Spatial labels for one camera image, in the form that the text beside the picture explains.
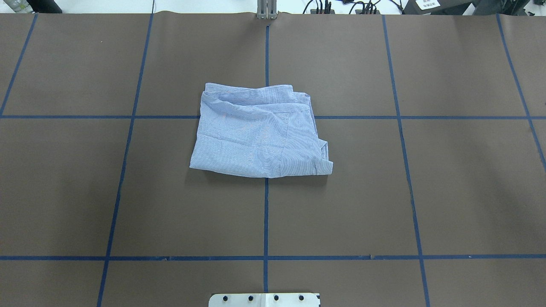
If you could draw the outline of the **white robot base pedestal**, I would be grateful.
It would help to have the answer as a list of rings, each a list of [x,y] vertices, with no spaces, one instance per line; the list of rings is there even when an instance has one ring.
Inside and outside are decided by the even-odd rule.
[[[209,307],[320,307],[320,295],[311,292],[220,293],[210,297]]]

